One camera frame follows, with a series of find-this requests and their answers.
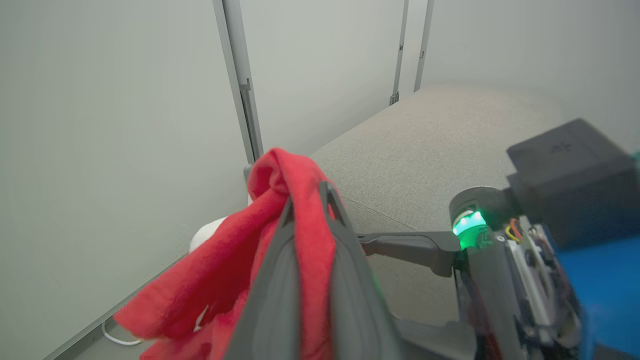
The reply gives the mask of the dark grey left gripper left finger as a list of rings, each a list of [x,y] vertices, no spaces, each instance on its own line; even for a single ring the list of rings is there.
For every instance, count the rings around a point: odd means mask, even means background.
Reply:
[[[223,358],[298,360],[302,334],[300,287],[294,205],[289,198]]]

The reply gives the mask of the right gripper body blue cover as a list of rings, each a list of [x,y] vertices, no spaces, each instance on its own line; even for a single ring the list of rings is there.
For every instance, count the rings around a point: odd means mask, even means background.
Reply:
[[[473,187],[452,200],[460,315],[501,360],[639,358],[639,188]]]

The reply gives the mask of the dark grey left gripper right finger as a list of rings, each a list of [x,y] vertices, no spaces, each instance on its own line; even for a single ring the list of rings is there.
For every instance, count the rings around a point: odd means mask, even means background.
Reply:
[[[336,360],[404,360],[405,345],[331,182],[318,186],[333,238],[331,339]]]

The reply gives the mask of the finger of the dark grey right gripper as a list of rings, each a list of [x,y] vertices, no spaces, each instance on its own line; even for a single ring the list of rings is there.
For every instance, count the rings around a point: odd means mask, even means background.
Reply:
[[[434,275],[450,278],[461,252],[453,231],[384,232],[358,234],[367,256],[380,255],[429,268]]]
[[[475,330],[467,323],[449,321],[431,326],[410,320],[396,320],[406,344],[408,360],[473,360],[477,353]]]

